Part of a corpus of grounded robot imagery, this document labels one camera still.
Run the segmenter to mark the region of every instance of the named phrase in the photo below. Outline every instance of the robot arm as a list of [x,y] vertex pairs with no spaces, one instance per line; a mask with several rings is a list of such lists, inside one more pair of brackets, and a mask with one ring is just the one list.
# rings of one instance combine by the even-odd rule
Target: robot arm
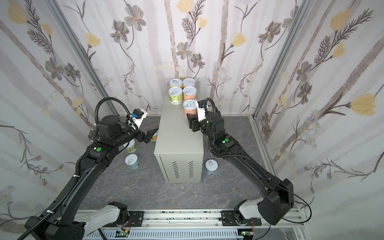
[[[98,121],[98,108],[106,100],[114,100],[123,105],[127,111],[125,122],[120,121],[115,115],[106,116]],[[211,112],[207,111],[208,101],[213,106]],[[231,162],[255,184],[264,197],[257,204],[260,214],[267,222],[276,225],[293,207],[292,183],[287,179],[281,181],[266,171],[244,151],[236,139],[225,132],[224,120],[211,99],[200,100],[198,103],[199,116],[187,114],[189,127],[194,132],[201,131],[208,137],[210,152],[214,156]],[[101,100],[95,109],[96,134],[98,131],[99,134],[77,161],[75,175],[40,216],[32,216],[27,220],[25,227],[28,230],[18,240],[24,239],[29,234],[38,240],[82,239],[84,235],[107,223],[125,224],[128,220],[127,206],[117,202],[109,203],[105,208],[87,216],[75,218],[75,214],[96,179],[123,150],[121,148],[124,143],[132,139],[149,143],[157,129],[151,129],[147,134],[139,129],[146,114],[143,109],[135,109],[130,114],[126,106],[115,98]],[[243,220],[240,212],[236,216],[239,224]]]
[[[212,111],[207,111],[208,102]],[[294,206],[292,183],[288,179],[281,181],[265,170],[236,139],[225,132],[224,120],[210,98],[199,100],[196,104],[198,116],[187,114],[189,128],[206,135],[210,152],[232,163],[256,186],[264,198],[257,204],[259,213],[268,223],[276,225]]]
[[84,235],[108,223],[123,225],[127,222],[127,206],[117,202],[109,203],[99,211],[75,219],[81,202],[96,179],[124,149],[122,145],[132,139],[149,143],[157,131],[151,129],[145,134],[139,130],[147,115],[143,109],[135,109],[132,114],[129,111],[127,113],[125,122],[115,115],[105,116],[101,121],[97,121],[99,134],[94,139],[97,140],[87,147],[77,161],[75,175],[40,216],[32,216],[27,220],[25,227],[28,231],[18,240],[24,239],[28,234],[38,240],[82,239]]

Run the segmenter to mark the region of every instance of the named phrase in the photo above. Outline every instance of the pull-tab lid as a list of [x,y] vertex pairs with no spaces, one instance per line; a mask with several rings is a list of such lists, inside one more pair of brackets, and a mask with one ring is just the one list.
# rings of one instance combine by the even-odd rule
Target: pull-tab lid
[[125,164],[127,165],[133,165],[137,162],[137,155],[136,154],[129,154],[125,158]]
[[169,85],[172,87],[180,87],[182,84],[183,84],[183,81],[181,81],[178,78],[175,78],[169,81]]
[[183,89],[181,89],[181,88],[170,88],[170,89],[168,90],[168,92],[169,92],[169,94],[171,94],[171,95],[178,96],[178,95],[180,95],[180,94],[183,93]]
[[209,159],[207,162],[205,162],[205,167],[209,171],[213,172],[213,171],[217,170],[218,164],[215,160]]
[[197,89],[194,87],[186,87],[183,89],[183,93],[185,95],[195,95],[197,92]]
[[184,102],[183,106],[185,109],[195,110],[197,108],[196,107],[196,100],[193,100],[193,99],[186,100]]
[[186,78],[183,80],[183,85],[185,86],[193,86],[195,85],[196,81],[193,78]]

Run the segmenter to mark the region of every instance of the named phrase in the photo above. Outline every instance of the floral wallpaper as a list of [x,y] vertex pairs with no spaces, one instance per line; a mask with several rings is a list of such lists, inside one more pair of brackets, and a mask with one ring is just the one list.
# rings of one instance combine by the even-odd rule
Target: floral wallpaper
[[102,97],[44,2],[0,6],[0,235],[16,239],[73,175]]
[[312,208],[312,239],[384,236],[383,10],[373,0],[314,2],[257,114],[279,176]]
[[223,114],[253,114],[301,3],[57,2],[108,94],[152,114],[173,78],[195,78]]

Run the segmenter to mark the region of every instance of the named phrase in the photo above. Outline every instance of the can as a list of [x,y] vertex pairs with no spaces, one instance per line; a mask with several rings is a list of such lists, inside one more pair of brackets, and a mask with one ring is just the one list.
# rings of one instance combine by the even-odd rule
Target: can
[[183,80],[183,87],[196,87],[196,81],[193,78],[186,78]]
[[197,115],[196,100],[189,99],[184,102],[184,116],[187,117],[187,113]]
[[137,145],[135,144],[135,140],[132,139],[132,140],[129,142],[127,148],[126,148],[126,151],[127,151],[127,152],[134,152],[134,151],[136,151],[136,149],[137,149]]
[[140,165],[140,161],[137,159],[136,154],[129,154],[126,156],[124,162],[130,169],[136,169]]
[[169,81],[170,88],[183,88],[183,81],[178,78]]
[[189,99],[196,100],[197,99],[196,93],[197,93],[197,89],[194,88],[194,87],[186,87],[186,88],[184,88],[183,89],[183,99],[184,99],[184,101],[189,100]]
[[153,137],[151,138],[151,141],[152,142],[155,142],[156,140],[157,140],[157,134],[159,133],[159,130],[157,130],[156,132],[155,132],[155,134],[153,135]]
[[177,87],[170,88],[168,93],[172,104],[178,105],[183,102],[183,89]]
[[218,167],[218,164],[213,159],[209,159],[207,162],[205,162],[205,172],[209,175],[215,174],[217,167]]

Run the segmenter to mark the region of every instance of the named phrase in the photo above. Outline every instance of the gray metal cabinet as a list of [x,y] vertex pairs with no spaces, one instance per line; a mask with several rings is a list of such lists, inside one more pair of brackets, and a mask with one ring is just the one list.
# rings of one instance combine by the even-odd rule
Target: gray metal cabinet
[[203,154],[203,135],[189,129],[183,104],[166,94],[154,151],[166,182],[200,182]]

